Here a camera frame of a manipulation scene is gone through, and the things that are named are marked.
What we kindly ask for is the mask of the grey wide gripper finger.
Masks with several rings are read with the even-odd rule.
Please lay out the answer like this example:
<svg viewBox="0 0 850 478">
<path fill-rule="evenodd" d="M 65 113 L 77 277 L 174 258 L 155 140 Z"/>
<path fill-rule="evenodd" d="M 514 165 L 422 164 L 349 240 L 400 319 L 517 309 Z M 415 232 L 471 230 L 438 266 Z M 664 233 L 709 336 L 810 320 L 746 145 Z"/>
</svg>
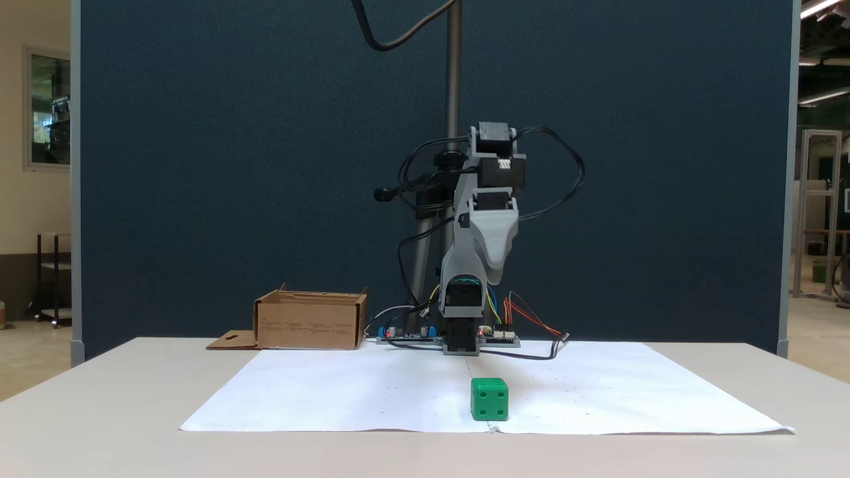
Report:
<svg viewBox="0 0 850 478">
<path fill-rule="evenodd" d="M 519 210 L 515 202 L 507 209 L 480 209 L 477 205 L 469 212 L 471 237 L 489 281 L 501 281 L 503 270 L 518 235 Z"/>
</svg>

